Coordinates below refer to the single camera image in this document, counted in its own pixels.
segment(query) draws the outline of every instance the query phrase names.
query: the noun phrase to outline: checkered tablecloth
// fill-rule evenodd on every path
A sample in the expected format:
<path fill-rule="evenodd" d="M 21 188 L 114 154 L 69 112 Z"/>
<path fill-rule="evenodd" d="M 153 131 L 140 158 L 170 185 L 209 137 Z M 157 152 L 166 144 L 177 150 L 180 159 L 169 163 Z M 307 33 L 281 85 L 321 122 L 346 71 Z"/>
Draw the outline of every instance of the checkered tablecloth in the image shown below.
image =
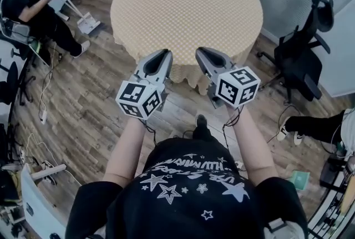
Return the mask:
<path fill-rule="evenodd" d="M 209 81 L 195 59 L 200 46 L 245 60 L 262 26 L 259 0 L 113 0 L 116 43 L 138 62 L 158 50 L 173 52 L 170 78 L 185 78 L 206 94 Z"/>

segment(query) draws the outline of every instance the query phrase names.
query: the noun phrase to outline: chair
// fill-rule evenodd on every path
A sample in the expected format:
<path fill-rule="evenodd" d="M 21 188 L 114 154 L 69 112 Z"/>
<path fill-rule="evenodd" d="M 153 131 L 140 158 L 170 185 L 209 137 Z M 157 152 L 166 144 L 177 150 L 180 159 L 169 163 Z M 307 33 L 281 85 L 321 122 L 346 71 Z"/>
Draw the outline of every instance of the chair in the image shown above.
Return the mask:
<path fill-rule="evenodd" d="M 279 46 L 274 50 L 275 58 L 265 52 L 257 53 L 258 58 L 266 57 L 280 70 L 275 78 L 260 86 L 259 90 L 284 78 L 281 84 L 287 89 L 285 105 L 292 102 L 291 89 L 298 89 L 308 101 L 312 101 L 314 97 L 320 99 L 322 93 L 318 88 L 318 81 L 322 63 L 311 49 L 322 46 L 330 54 L 329 46 L 316 32 L 328 32 L 333 24 L 333 0 L 312 0 L 312 9 L 305 25 L 300 31 L 297 26 L 292 33 L 280 38 Z"/>
<path fill-rule="evenodd" d="M 19 100 L 20 100 L 20 105 L 23 106 L 24 102 L 22 101 L 22 96 L 23 94 L 25 95 L 26 99 L 28 102 L 32 103 L 33 98 L 29 97 L 26 86 L 33 80 L 36 79 L 35 76 L 31 76 L 28 80 L 26 80 L 26 72 L 29 71 L 27 69 L 28 63 L 26 62 L 23 70 L 20 74 L 20 77 L 18 77 L 18 70 L 16 63 L 13 62 L 10 66 L 9 69 L 1 65 L 1 59 L 0 59 L 0 69 L 4 70 L 7 72 L 7 80 L 6 82 L 0 82 L 0 102 L 5 103 L 7 105 L 10 105 L 15 102 L 16 96 L 17 96 L 17 91 L 20 89 L 20 94 L 19 94 Z"/>

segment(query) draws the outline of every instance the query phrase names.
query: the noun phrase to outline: green book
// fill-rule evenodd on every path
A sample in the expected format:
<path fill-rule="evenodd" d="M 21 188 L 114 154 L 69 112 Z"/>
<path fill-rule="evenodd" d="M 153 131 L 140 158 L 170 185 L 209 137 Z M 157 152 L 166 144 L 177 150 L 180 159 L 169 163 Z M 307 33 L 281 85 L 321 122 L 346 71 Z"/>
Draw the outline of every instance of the green book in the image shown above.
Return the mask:
<path fill-rule="evenodd" d="M 294 171 L 289 181 L 295 185 L 297 190 L 304 191 L 307 187 L 309 178 L 309 172 Z"/>

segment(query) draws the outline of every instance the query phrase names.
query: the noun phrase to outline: man sitting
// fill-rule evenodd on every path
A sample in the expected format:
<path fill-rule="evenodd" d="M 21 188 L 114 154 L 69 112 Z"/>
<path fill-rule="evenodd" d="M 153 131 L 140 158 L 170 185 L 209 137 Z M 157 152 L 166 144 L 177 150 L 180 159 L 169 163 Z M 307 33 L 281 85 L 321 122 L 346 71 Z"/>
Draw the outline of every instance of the man sitting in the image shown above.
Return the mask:
<path fill-rule="evenodd" d="M 48 5 L 51 0 L 3 0 L 2 14 L 13 21 L 29 25 L 30 35 L 36 38 L 49 37 L 73 57 L 82 55 L 90 41 L 79 44 L 73 38 L 69 27 Z"/>

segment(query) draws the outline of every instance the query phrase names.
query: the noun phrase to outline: electrical wire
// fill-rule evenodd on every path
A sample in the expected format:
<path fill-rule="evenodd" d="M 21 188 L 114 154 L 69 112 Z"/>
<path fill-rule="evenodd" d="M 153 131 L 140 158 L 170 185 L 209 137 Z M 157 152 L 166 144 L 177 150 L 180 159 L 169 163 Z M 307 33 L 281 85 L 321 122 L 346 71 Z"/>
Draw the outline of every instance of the electrical wire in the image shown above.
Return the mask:
<path fill-rule="evenodd" d="M 227 149 L 228 149 L 228 152 L 230 152 L 229 150 L 229 145 L 227 143 L 227 136 L 226 136 L 226 132 L 225 132 L 225 128 L 228 126 L 234 126 L 235 124 L 238 123 L 239 121 L 239 118 L 240 118 L 240 114 L 242 113 L 243 111 L 243 108 L 244 108 L 244 105 L 241 107 L 241 109 L 239 109 L 239 107 L 237 109 L 235 109 L 235 111 L 238 111 L 238 114 L 233 118 L 233 116 L 231 118 L 229 118 L 229 120 L 223 125 L 222 127 L 222 131 L 223 131 L 223 136 L 224 136 L 224 140 L 226 141 L 226 146 L 227 146 Z"/>
<path fill-rule="evenodd" d="M 146 124 L 146 121 L 142 121 L 141 119 L 139 119 L 140 122 L 145 126 L 146 130 L 152 134 L 154 134 L 153 136 L 153 142 L 154 142 L 154 146 L 156 146 L 156 140 L 155 140 L 155 137 L 156 137 L 156 130 L 152 129 L 150 126 L 148 126 Z"/>
<path fill-rule="evenodd" d="M 276 135 L 274 135 L 274 136 L 273 136 L 271 139 L 269 139 L 266 143 L 269 143 L 271 140 L 273 140 L 273 139 L 279 134 L 279 132 L 280 132 L 280 126 L 281 126 L 281 124 L 280 124 L 281 117 L 282 117 L 282 115 L 287 111 L 287 109 L 288 109 L 288 108 L 291 108 L 291 107 L 294 108 L 294 109 L 298 112 L 298 116 L 301 116 L 301 112 L 300 112 L 300 110 L 297 109 L 296 106 L 294 106 L 294 105 L 292 105 L 292 104 L 290 104 L 289 106 L 287 106 L 287 107 L 285 108 L 285 110 L 282 111 L 282 113 L 281 113 L 280 116 L 278 117 L 278 121 L 277 121 L 278 131 L 277 131 Z"/>
<path fill-rule="evenodd" d="M 40 119 L 41 121 L 42 121 L 42 118 L 40 117 L 40 110 L 41 110 L 41 105 L 42 105 L 42 104 L 43 104 L 43 106 L 44 106 L 44 111 L 47 111 L 47 106 L 46 106 L 45 103 L 42 101 L 43 94 L 44 94 L 45 90 L 49 87 L 49 83 L 50 83 L 50 81 L 52 80 L 53 71 L 54 71 L 55 68 L 60 64 L 60 63 L 58 62 L 58 64 L 56 64 L 55 66 L 53 66 L 54 54 L 55 54 L 55 52 L 53 52 L 53 56 L 52 56 L 52 68 L 51 68 L 51 70 L 45 75 L 45 77 L 44 77 L 44 79 L 43 79 L 43 82 L 42 82 L 42 91 L 41 91 L 41 94 L 40 94 L 39 105 L 38 105 L 38 117 L 39 117 L 39 119 Z M 47 85 L 44 86 L 44 85 L 45 85 L 45 81 L 47 80 L 47 77 L 48 77 L 48 76 L 49 76 L 49 81 L 48 81 Z"/>
<path fill-rule="evenodd" d="M 185 138 L 185 134 L 188 132 L 193 133 L 194 131 L 193 130 L 185 130 L 184 133 L 182 134 L 183 139 Z"/>
<path fill-rule="evenodd" d="M 45 142 L 41 141 L 41 142 L 39 143 L 33 133 L 31 133 L 31 134 L 29 135 L 28 139 L 27 139 L 26 156 L 28 156 L 28 145 L 29 145 L 29 140 L 30 140 L 31 136 L 33 136 L 33 139 L 34 139 L 36 145 L 40 145 L 40 144 L 43 144 L 43 145 L 44 145 L 44 147 L 45 147 L 45 148 L 48 150 L 48 152 L 50 153 L 50 155 L 51 155 L 51 157 L 52 157 L 54 163 L 55 163 L 57 166 L 59 166 L 59 164 L 56 162 L 56 160 L 55 160 L 55 158 L 54 158 L 54 156 L 53 156 L 53 153 L 52 153 L 52 152 L 50 151 L 50 149 L 47 147 L 47 145 L 45 144 Z M 73 175 L 71 172 L 69 172 L 67 169 L 65 169 L 64 171 L 67 172 L 71 177 L 73 177 L 73 179 L 81 186 L 81 183 L 77 180 L 77 178 L 74 177 L 74 175 Z"/>

